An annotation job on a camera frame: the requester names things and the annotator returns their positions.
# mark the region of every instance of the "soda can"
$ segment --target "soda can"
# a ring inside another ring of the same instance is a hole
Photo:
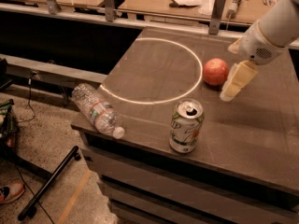
[[[204,108],[198,101],[189,98],[180,100],[172,115],[170,146],[179,153],[193,151],[204,118]]]

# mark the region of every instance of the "tripod leg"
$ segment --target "tripod leg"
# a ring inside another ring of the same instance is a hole
[[[38,175],[39,177],[48,180],[52,173],[36,166],[35,164],[19,157],[12,149],[11,147],[8,147],[7,145],[1,144],[1,148],[3,149],[4,155],[3,158],[15,163],[19,167],[26,169],[27,171]]]
[[[77,152],[78,152],[78,146],[74,146],[72,150],[64,158],[64,160],[59,164],[56,170],[52,173],[52,176],[49,178],[49,180],[39,189],[39,191],[36,193],[36,196],[31,199],[31,201],[25,206],[25,208],[18,215],[19,221],[23,221],[29,215],[31,216],[33,210],[35,210],[36,203],[38,203],[39,199],[47,191],[47,189],[54,182],[54,180],[60,174],[60,172],[65,168],[65,166],[70,162],[70,160],[72,158],[75,158],[78,155]]]

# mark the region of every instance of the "white circle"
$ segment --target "white circle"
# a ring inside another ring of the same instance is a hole
[[[171,44],[174,44],[174,45],[177,45],[181,48],[184,48],[186,49],[194,58],[195,60],[198,62],[198,65],[200,67],[200,70],[202,71],[203,70],[203,65],[200,61],[200,59],[198,58],[198,56],[189,48],[187,48],[186,46],[184,45],[181,45],[179,44],[178,42],[175,42],[175,41],[170,41],[170,40],[167,40],[167,39],[161,39],[161,38],[138,38],[136,39],[135,41],[162,41],[162,42],[167,42],[167,43],[171,43]],[[105,87],[104,84],[102,84],[100,86],[100,88],[107,92],[108,94],[112,95],[113,97],[119,99],[119,100],[122,100],[122,101],[125,101],[125,102],[128,102],[128,103],[133,103],[133,104],[137,104],[137,105],[156,105],[156,104],[163,104],[163,103],[167,103],[167,102],[172,102],[172,101],[176,101],[177,99],[180,99],[180,98],[183,98],[185,97],[186,95],[190,94],[192,91],[194,91],[196,89],[196,87],[200,84],[201,80],[202,80],[202,72],[200,72],[200,75],[199,75],[199,78],[198,80],[196,81],[196,83],[188,90],[186,91],[185,93],[177,96],[177,97],[174,97],[174,98],[171,98],[171,99],[167,99],[167,100],[158,100],[158,101],[137,101],[137,100],[129,100],[129,99],[126,99],[126,98],[123,98],[123,97],[120,97],[119,95],[116,95],[114,94],[113,92],[111,92],[109,89],[107,89]]]

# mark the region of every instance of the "plastic water bottle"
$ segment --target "plastic water bottle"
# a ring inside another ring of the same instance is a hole
[[[72,92],[72,100],[98,132],[116,139],[123,137],[119,113],[94,87],[79,84]]]

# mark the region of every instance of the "black cable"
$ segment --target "black cable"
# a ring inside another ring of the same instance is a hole
[[[25,179],[23,178],[20,169],[18,168],[17,164],[15,163],[15,161],[10,157],[10,155],[7,153],[6,148],[3,147],[5,145],[5,143],[1,144],[0,143],[0,147],[3,149],[4,151],[4,155],[10,160],[10,162],[12,162],[12,164],[14,165],[14,167],[16,168],[16,170],[19,173],[19,176],[21,177],[22,182],[24,183],[24,185],[31,191],[31,193],[33,194],[34,198],[36,199],[36,195],[35,193],[32,191],[32,189],[30,188],[30,186],[27,184],[27,182],[25,181]],[[36,200],[36,202],[38,203],[38,205],[40,206],[40,208],[44,211],[44,213],[46,214],[46,216],[49,218],[49,220],[51,221],[52,224],[55,224],[55,222],[53,221],[53,219],[50,217],[49,213],[46,211],[46,209],[42,206],[42,204]]]
[[[32,191],[32,189],[30,188],[30,186],[26,183],[26,181],[24,180],[22,174],[21,174],[21,171],[20,169],[18,168],[18,166],[13,162],[15,168],[17,169],[20,177],[21,177],[21,180],[22,182],[25,184],[25,186],[31,191],[32,195],[34,196],[34,198],[36,199],[36,195],[35,193]],[[42,204],[37,201],[38,205],[40,206],[40,208],[44,211],[44,213],[47,215],[47,217],[49,218],[49,220],[51,221],[52,224],[55,224],[55,222],[53,221],[53,219],[50,217],[49,213],[46,211],[46,209],[42,206]]]
[[[31,107],[30,105],[30,101],[31,101],[31,78],[33,77],[33,75],[29,78],[29,97],[28,97],[28,106],[30,107],[30,109],[33,111],[34,115],[30,118],[30,119],[26,119],[26,120],[22,120],[22,121],[18,121],[18,123],[23,123],[23,122],[29,122],[33,119],[36,118],[36,112],[34,111],[34,109]]]

